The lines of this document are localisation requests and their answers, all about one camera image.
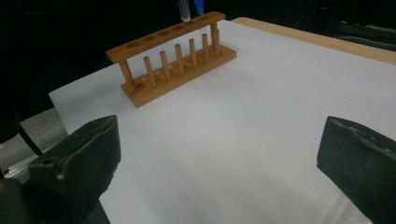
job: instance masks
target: wooden peg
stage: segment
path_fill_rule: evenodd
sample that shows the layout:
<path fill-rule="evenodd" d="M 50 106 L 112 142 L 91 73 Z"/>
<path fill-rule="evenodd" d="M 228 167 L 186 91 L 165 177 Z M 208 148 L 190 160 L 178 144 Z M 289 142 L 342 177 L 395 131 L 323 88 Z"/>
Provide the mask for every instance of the wooden peg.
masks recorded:
<path fill-rule="evenodd" d="M 184 74 L 184 65 L 183 65 L 183 57 L 181 55 L 181 46 L 179 44 L 176 44 L 175 49 L 176 49 L 176 56 L 177 56 L 178 73 L 180 75 L 183 75 Z"/>
<path fill-rule="evenodd" d="M 161 61 L 163 62 L 163 72 L 165 73 L 165 79 L 169 81 L 171 79 L 171 73 L 169 71 L 169 64 L 168 64 L 168 59 L 166 58 L 165 50 L 162 50 L 160 52 L 160 55 L 161 55 Z"/>
<path fill-rule="evenodd" d="M 213 41 L 213 46 L 215 47 L 215 55 L 216 57 L 220 56 L 220 33 L 219 33 L 219 29 L 215 29 L 215 33 L 213 35 L 213 37 L 215 38 Z"/>
<path fill-rule="evenodd" d="M 132 78 L 131 69 L 129 68 L 128 62 L 126 60 L 122 60 L 119 62 L 121 72 L 125 77 L 125 82 L 134 86 L 134 79 Z"/>
<path fill-rule="evenodd" d="M 207 46 L 207 34 L 202 34 L 202 45 L 204 48 L 204 62 L 209 62 L 209 49 Z"/>
<path fill-rule="evenodd" d="M 190 56 L 191 56 L 192 68 L 195 68 L 197 66 L 197 57 L 195 55 L 194 39 L 190 39 L 189 43 L 190 43 Z"/>
<path fill-rule="evenodd" d="M 149 60 L 149 56 L 144 57 L 143 60 L 145 61 L 146 69 L 148 70 L 149 83 L 151 84 L 152 88 L 155 88 L 157 86 L 157 83 L 155 82 L 155 76 L 154 76 L 154 72 L 152 71 L 152 66 Z"/>
<path fill-rule="evenodd" d="M 216 22 L 210 24 L 210 37 L 212 38 L 212 44 L 214 44 L 214 34 L 216 29 L 218 29 L 218 24 Z"/>

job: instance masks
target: wooden test tube rack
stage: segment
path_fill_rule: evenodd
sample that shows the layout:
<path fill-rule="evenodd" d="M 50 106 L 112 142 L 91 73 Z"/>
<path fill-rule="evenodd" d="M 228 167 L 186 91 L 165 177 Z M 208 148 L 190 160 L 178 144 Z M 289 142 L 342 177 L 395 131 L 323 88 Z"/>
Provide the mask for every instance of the wooden test tube rack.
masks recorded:
<path fill-rule="evenodd" d="M 210 12 L 205 14 L 204 18 L 182 22 L 108 50 L 107 57 L 113 63 L 120 65 L 125 77 L 125 83 L 121 85 L 121 88 L 134 105 L 136 107 L 144 105 L 235 58 L 235 50 L 219 43 L 217 22 L 224 19 L 224 14 Z M 183 57 L 181 46 L 177 44 L 175 45 L 177 59 L 171 63 L 167 61 L 166 52 L 161 51 L 163 66 L 157 69 L 151 67 L 149 57 L 146 56 L 144 62 L 148 72 L 138 78 L 132 77 L 131 69 L 126 61 L 128 58 L 207 25 L 210 25 L 211 45 L 208 44 L 207 34 L 202 34 L 202 49 L 195 50 L 194 39 L 190 39 L 190 54 Z"/>

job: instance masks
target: test tube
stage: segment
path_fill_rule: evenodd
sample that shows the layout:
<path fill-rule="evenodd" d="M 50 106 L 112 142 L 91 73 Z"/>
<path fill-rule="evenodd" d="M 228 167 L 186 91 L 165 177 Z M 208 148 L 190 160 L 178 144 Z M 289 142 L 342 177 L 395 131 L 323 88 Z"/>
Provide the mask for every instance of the test tube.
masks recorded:
<path fill-rule="evenodd" d="M 180 16 L 183 21 L 189 21 L 191 18 L 189 0 L 177 0 L 178 9 L 180 10 Z"/>
<path fill-rule="evenodd" d="M 195 9 L 197 11 L 197 16 L 201 18 L 201 20 L 205 19 L 205 13 L 204 13 L 204 0 L 194 0 L 195 4 Z M 203 27 L 199 29 L 199 31 L 202 34 L 206 34 L 206 27 Z"/>

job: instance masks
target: clear test tube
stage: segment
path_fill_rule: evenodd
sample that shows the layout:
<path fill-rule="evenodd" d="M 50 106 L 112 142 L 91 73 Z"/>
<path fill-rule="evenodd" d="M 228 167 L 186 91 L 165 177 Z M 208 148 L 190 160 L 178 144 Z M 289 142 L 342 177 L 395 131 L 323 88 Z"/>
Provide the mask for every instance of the clear test tube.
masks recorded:
<path fill-rule="evenodd" d="M 180 16 L 183 21 L 189 21 L 191 18 L 189 0 L 177 0 Z"/>

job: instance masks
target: wooden table edge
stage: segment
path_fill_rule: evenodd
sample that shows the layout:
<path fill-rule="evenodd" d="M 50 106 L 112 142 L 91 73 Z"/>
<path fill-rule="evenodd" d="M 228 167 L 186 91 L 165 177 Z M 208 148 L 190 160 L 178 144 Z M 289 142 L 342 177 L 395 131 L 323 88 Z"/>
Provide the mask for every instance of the wooden table edge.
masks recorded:
<path fill-rule="evenodd" d="M 294 39 L 302 40 L 304 42 L 316 44 L 329 49 L 341 50 L 343 52 L 356 54 L 380 62 L 396 64 L 396 52 L 391 50 L 378 49 L 362 44 L 356 44 L 345 40 L 328 37 L 325 35 L 316 35 L 285 26 L 275 25 L 265 21 L 253 20 L 246 17 L 236 18 L 232 20 L 232 22 L 271 32 L 277 35 L 284 35 Z"/>

